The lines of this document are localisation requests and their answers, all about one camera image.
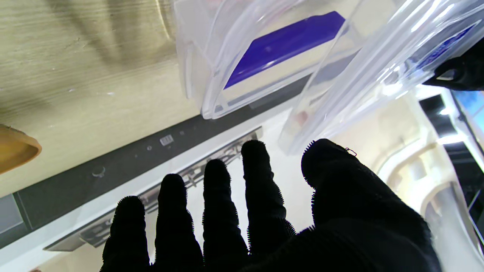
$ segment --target gloved hand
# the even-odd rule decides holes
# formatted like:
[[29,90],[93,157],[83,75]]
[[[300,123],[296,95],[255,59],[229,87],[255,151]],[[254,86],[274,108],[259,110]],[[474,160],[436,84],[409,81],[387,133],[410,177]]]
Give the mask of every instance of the gloved hand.
[[158,197],[155,263],[149,263],[144,206],[129,196],[116,208],[101,271],[440,271],[423,218],[344,148],[322,139],[306,150],[302,172],[315,189],[315,226],[298,235],[286,220],[264,144],[245,143],[242,158],[250,251],[229,173],[212,160],[204,177],[203,256],[184,182],[170,174]]

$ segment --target orange object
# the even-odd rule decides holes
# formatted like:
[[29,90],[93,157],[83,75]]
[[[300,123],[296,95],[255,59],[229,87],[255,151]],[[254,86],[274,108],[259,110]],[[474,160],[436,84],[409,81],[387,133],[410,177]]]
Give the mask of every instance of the orange object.
[[41,151],[36,139],[0,124],[0,174],[26,164]]

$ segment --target blue sticker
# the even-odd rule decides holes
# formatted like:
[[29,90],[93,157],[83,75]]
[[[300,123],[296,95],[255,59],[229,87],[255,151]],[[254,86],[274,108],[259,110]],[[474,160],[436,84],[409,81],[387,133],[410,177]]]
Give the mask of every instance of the blue sticker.
[[456,35],[450,37],[449,39],[443,41],[440,45],[435,47],[430,54],[428,54],[423,60],[419,62],[419,64],[416,67],[416,70],[420,70],[430,64],[432,64],[434,61],[436,61],[440,56],[442,56],[445,52],[449,51],[452,46],[460,42],[464,36],[466,36],[469,31],[471,31],[475,26],[477,26],[481,20],[473,23],[469,27],[465,28],[464,30],[460,31]]

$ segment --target wood grain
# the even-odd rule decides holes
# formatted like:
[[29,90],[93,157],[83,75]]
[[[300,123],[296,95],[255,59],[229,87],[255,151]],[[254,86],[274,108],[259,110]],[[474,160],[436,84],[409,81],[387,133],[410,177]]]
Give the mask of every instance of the wood grain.
[[0,176],[0,196],[198,114],[166,2],[5,0],[0,13],[0,123],[43,147]]

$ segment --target plastic bin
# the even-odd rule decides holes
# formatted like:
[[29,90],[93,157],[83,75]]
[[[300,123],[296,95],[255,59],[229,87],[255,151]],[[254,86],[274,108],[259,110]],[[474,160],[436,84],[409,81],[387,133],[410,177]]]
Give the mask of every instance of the plastic bin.
[[[484,36],[484,0],[395,0],[393,8],[385,2],[365,0],[347,18],[282,131],[279,144],[287,153],[299,153],[311,140],[331,137],[398,99]],[[362,34],[354,57],[340,59],[336,69],[341,38],[362,18],[379,30]]]
[[[187,97],[216,119],[311,74],[360,2],[175,0]],[[354,54],[367,29],[347,27],[334,61]]]

